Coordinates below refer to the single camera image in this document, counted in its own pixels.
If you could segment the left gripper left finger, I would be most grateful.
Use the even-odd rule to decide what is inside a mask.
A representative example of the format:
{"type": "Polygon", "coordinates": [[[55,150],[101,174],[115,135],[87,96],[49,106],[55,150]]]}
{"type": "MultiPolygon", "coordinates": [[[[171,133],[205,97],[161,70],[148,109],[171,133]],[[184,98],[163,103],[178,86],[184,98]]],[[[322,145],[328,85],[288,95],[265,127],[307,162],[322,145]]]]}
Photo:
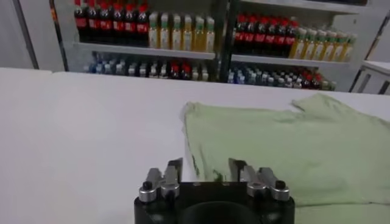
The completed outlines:
{"type": "Polygon", "coordinates": [[[180,194],[183,158],[168,161],[165,172],[159,168],[150,168],[146,179],[138,191],[138,199],[143,203],[152,203],[158,197],[177,198],[180,194]]]}

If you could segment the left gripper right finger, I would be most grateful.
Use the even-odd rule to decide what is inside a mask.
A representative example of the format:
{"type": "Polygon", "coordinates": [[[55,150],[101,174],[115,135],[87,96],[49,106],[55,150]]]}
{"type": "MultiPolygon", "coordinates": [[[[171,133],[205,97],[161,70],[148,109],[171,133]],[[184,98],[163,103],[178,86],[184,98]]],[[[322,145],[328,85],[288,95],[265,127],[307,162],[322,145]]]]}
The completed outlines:
{"type": "Polygon", "coordinates": [[[232,181],[246,183],[247,194],[253,198],[261,195],[277,201],[290,199],[289,187],[274,175],[270,167],[255,170],[243,160],[229,158],[229,169],[232,181]]]}

